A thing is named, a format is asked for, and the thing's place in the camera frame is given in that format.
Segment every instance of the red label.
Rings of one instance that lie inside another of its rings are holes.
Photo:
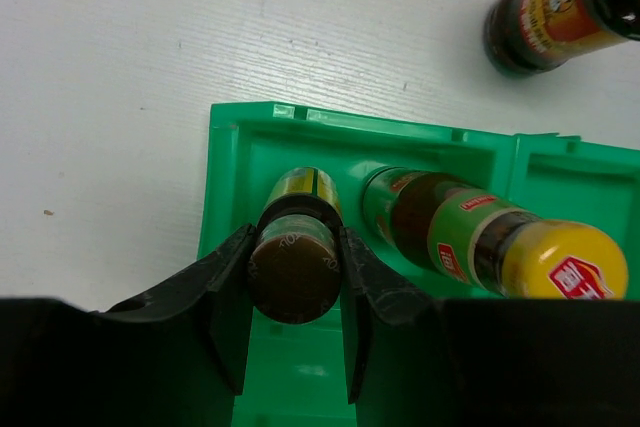
[[[602,30],[585,0],[522,0],[520,30],[533,51],[557,61],[625,40]]]
[[[473,199],[469,199],[466,202],[460,204],[460,208],[469,212],[470,210],[475,209],[476,207],[480,207],[481,205],[488,204],[496,200],[497,197],[491,194],[479,195],[478,197],[474,197]]]
[[[443,267],[451,277],[462,282],[469,282],[467,275],[460,268],[456,254],[450,245],[438,244],[438,256],[440,257],[440,262],[442,262]]]
[[[569,256],[550,273],[549,279],[567,299],[606,299],[611,292],[597,265]]]

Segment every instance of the green plastic holder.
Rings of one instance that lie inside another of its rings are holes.
[[[313,166],[335,180],[345,225],[397,272],[436,297],[494,297],[412,265],[369,232],[360,197],[371,172],[385,165],[449,172],[543,217],[600,228],[627,257],[627,297],[640,299],[634,276],[639,151],[576,136],[508,136],[278,102],[212,106],[199,256],[244,223],[256,223],[284,172]],[[355,426],[345,385],[338,303],[301,326],[254,311],[245,392],[237,398],[233,426]]]

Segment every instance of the bottle label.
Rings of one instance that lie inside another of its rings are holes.
[[[519,25],[529,48],[556,62],[626,40],[603,30],[585,0],[522,0]]]
[[[312,167],[300,167],[284,174],[271,191],[269,206],[274,200],[289,194],[310,194],[331,205],[342,217],[336,184],[326,172]]]
[[[402,189],[413,179],[424,175],[414,169],[390,168],[375,175],[364,193],[362,202],[365,221],[390,245],[395,246],[391,234],[391,212]]]
[[[464,189],[436,211],[427,235],[429,255],[443,274],[504,294],[500,250],[517,227],[538,220],[481,189]]]

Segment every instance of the white surface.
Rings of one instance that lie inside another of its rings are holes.
[[[640,47],[504,79],[493,1],[0,0],[0,295],[104,309],[193,261],[215,102],[640,148]]]

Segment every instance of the sauce bottle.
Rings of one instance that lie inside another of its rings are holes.
[[[336,187],[325,172],[303,167],[278,180],[247,268],[249,295],[260,312],[302,324],[331,308],[342,281],[334,240],[341,225]]]
[[[542,219],[453,175],[378,171],[363,213],[414,264],[505,297],[619,299],[627,290],[624,255],[605,233]]]
[[[626,40],[640,40],[640,0],[499,0],[484,27],[492,62],[523,75]]]

